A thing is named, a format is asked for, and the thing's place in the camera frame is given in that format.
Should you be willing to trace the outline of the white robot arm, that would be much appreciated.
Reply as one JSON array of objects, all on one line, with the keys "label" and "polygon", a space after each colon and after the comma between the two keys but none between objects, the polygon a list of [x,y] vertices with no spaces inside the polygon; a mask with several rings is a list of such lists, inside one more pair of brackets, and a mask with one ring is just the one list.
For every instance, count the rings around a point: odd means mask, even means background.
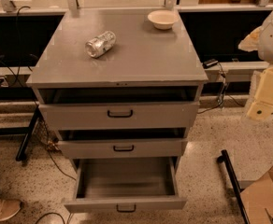
[{"label": "white robot arm", "polygon": [[273,113],[273,10],[239,44],[244,51],[257,51],[258,57],[269,67],[263,72],[255,72],[251,80],[250,98],[246,103],[245,117],[251,120],[264,120]]}]

